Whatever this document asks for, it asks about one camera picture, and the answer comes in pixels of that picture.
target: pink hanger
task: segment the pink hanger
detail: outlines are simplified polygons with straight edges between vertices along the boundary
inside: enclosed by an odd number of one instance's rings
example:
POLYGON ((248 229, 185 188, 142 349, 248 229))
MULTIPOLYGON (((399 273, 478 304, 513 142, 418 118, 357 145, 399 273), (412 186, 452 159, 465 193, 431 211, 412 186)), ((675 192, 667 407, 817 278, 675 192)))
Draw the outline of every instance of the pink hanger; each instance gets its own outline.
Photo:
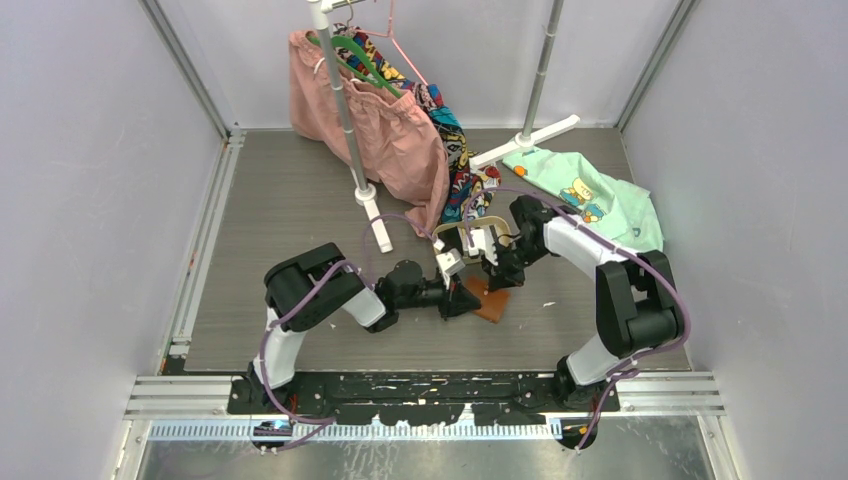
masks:
POLYGON ((418 69, 415 68, 415 64, 412 63, 412 60, 410 60, 409 57, 406 56, 406 53, 404 53, 403 49, 400 48, 400 45, 398 45, 397 40, 395 40, 395 31, 394 31, 394 27, 392 26, 392 17, 394 17, 394 13, 395 13, 395 0, 391 0, 391 4, 389 5, 389 29, 386 33, 369 32, 367 30, 360 30, 360 32, 368 34, 368 35, 373 35, 375 37, 383 37, 383 38, 391 39, 392 43, 395 45, 395 48, 397 48, 398 52, 400 52, 403 59, 406 60, 406 63, 408 63, 409 66, 412 67, 412 71, 415 72, 416 75, 418 75, 419 79, 421 79, 421 83, 423 83, 424 85, 429 85, 427 83, 427 80, 424 79, 424 76, 421 75, 421 72, 419 72, 418 69))

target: wooden floor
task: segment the wooden floor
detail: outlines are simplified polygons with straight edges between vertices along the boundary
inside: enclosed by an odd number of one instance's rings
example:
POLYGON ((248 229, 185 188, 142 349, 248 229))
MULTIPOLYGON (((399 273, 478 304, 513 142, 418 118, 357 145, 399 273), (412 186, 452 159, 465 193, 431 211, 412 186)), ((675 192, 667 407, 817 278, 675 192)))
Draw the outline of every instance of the wooden floor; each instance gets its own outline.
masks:
MULTIPOLYGON (((468 145, 485 151, 513 130, 470 130, 468 145)), ((619 133, 577 129, 543 145, 582 152, 601 172, 631 180, 619 133)), ((505 167, 503 185, 530 188, 505 167)), ((361 265, 365 213, 354 203, 350 170, 323 143, 293 132, 249 133, 241 150, 223 224, 192 335, 186 369, 243 370, 256 354, 265 323, 265 272, 276 263, 326 242, 335 242, 361 265)), ((379 189, 381 211, 408 206, 379 189)), ((489 210, 512 220, 514 195, 495 196, 489 210)), ((400 220, 387 225, 394 251, 368 248, 374 274, 402 259, 435 268, 430 244, 400 220)), ((565 260, 538 262, 527 284, 512 290, 500 324, 474 315, 438 318, 435 309, 405 310, 400 322, 372 335, 339 311, 310 331, 299 370, 550 370, 595 333, 592 282, 565 260)), ((688 368, 682 351, 649 357, 649 368, 688 368)))

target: pink garment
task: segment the pink garment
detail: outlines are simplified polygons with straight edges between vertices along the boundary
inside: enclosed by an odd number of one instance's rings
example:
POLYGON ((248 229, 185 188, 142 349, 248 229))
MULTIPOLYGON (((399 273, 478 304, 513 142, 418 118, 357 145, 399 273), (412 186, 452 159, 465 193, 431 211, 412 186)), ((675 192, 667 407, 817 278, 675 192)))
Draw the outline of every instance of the pink garment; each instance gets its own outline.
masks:
MULTIPOLYGON (((321 62, 316 72, 315 65, 324 55, 307 34, 315 32, 303 30, 289 35, 292 126, 300 135, 326 143, 350 165, 350 151, 327 73, 328 64, 339 66, 333 58, 321 62)), ((372 181, 383 182, 395 198, 414 205, 406 215, 432 230, 450 186, 447 152, 436 128, 411 92, 401 90, 403 96, 395 98, 386 89, 352 82, 353 75, 344 68, 339 71, 365 174, 372 181)))

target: black mounting plate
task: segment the black mounting plate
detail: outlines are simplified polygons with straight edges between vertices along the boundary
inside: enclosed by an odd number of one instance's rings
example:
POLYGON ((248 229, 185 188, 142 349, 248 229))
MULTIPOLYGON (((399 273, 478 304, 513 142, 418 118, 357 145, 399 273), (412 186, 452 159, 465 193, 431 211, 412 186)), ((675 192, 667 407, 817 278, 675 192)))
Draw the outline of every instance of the black mounting plate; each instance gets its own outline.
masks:
MULTIPOLYGON (((384 425, 451 424, 466 404, 481 426, 544 424, 542 413, 591 410, 591 395, 557 404, 552 383, 549 372, 298 372, 275 394, 298 415, 332 416, 341 425, 368 425, 377 414, 384 425)), ((278 413, 255 376, 234 381, 231 393, 231 415, 278 413)), ((619 409, 617 395, 604 403, 604 411, 619 409)))

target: clothes hanger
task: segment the clothes hanger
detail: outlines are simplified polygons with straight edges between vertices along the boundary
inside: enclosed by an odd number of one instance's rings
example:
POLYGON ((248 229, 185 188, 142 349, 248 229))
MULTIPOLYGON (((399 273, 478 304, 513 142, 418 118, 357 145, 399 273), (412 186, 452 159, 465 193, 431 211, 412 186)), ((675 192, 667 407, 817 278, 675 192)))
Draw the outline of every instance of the clothes hanger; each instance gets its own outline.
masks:
POLYGON ((362 33, 365 33, 367 35, 390 39, 392 41, 392 43, 394 44, 395 48, 397 49, 397 51, 403 57, 403 59, 406 60, 406 63, 409 64, 410 68, 412 68, 412 71, 415 72, 416 75, 418 75, 418 78, 421 80, 421 83, 423 83, 424 85, 429 85, 427 83, 427 80, 424 79, 424 76, 421 75, 421 72, 419 72, 418 69, 415 68, 415 64, 412 63, 412 60, 410 60, 409 57, 406 56, 406 52, 404 52, 403 49, 400 48, 400 45, 398 45, 397 40, 395 40, 395 30, 394 30, 394 21, 393 21, 394 15, 395 15, 395 0, 391 0, 391 3, 389 4, 389 28, 386 31, 386 33, 369 32, 367 30, 359 30, 359 31, 362 32, 362 33))
MULTIPOLYGON (((353 6, 351 6, 350 12, 350 18, 347 21, 348 27, 350 26, 350 21, 353 20, 353 6)), ((307 35, 307 38, 315 45, 321 45, 321 41, 318 39, 318 37, 314 35, 307 35)), ((362 72, 351 67, 347 64, 347 62, 336 56, 336 61, 339 63, 339 65, 353 72, 354 76, 356 76, 363 82, 370 83, 371 85, 377 88, 385 88, 386 90, 391 92, 391 94, 394 95, 395 98, 400 98, 402 96, 402 94, 397 91, 395 87, 393 87, 388 81, 386 81, 385 78, 383 78, 382 75, 380 75, 380 72, 377 71, 377 67, 375 67, 371 60, 368 59, 368 55, 365 54, 365 50, 363 50, 362 47, 360 47, 359 44, 356 43, 352 38, 345 37, 344 35, 334 35, 330 38, 330 44, 333 46, 333 48, 344 48, 350 51, 350 53, 353 54, 354 57, 357 57, 359 59, 359 62, 365 66, 365 69, 368 70, 368 73, 371 74, 371 76, 364 75, 362 72)))

